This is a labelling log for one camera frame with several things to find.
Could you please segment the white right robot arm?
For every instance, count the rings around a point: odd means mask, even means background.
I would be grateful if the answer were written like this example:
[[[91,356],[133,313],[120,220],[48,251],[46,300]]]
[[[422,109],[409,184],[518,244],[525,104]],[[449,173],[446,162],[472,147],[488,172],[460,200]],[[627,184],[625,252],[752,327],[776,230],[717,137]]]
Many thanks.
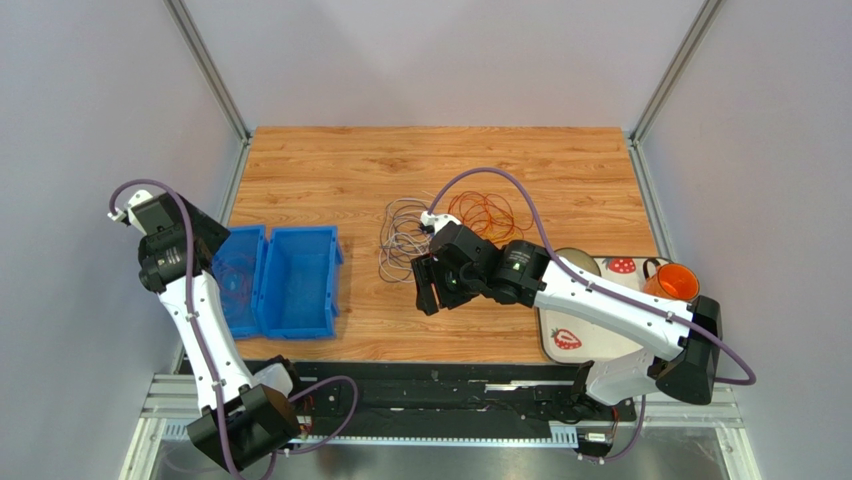
[[[616,359],[582,364],[573,385],[576,399],[613,406],[660,392],[692,405],[711,402],[720,356],[717,301],[643,293],[523,240],[497,247],[450,215],[426,213],[421,227],[431,241],[411,265],[416,307],[424,314],[454,309],[478,296],[567,314],[640,347]]]

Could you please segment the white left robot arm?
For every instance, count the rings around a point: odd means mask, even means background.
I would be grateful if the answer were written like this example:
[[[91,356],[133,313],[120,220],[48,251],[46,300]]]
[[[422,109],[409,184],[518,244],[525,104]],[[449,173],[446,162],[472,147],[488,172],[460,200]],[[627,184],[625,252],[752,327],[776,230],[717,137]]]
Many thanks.
[[[289,397],[297,384],[281,356],[252,370],[226,322],[214,256],[229,230],[184,198],[137,191],[126,223],[143,234],[139,278],[173,319],[193,369],[200,416],[192,444],[229,473],[240,473],[299,435]]]

